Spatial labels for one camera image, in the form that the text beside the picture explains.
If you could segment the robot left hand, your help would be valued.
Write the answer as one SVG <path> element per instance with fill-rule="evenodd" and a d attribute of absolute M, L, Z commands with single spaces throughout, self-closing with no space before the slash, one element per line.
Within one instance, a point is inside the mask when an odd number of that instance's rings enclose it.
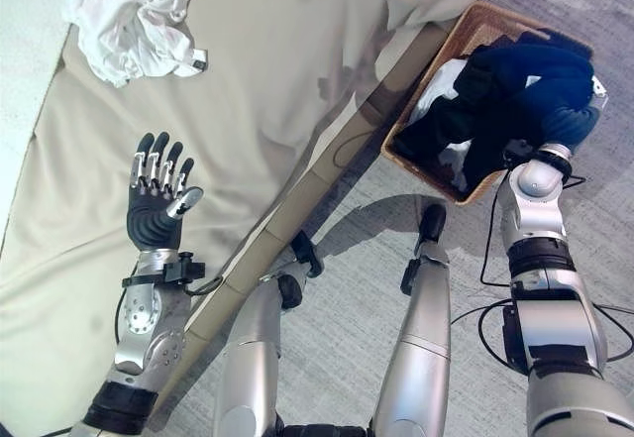
<path fill-rule="evenodd" d="M 194 160 L 181 163 L 182 151 L 183 144 L 173 143 L 168 133 L 147 133 L 133 155 L 126 225 L 141 252 L 177 250 L 183 217 L 204 195 L 188 184 Z"/>

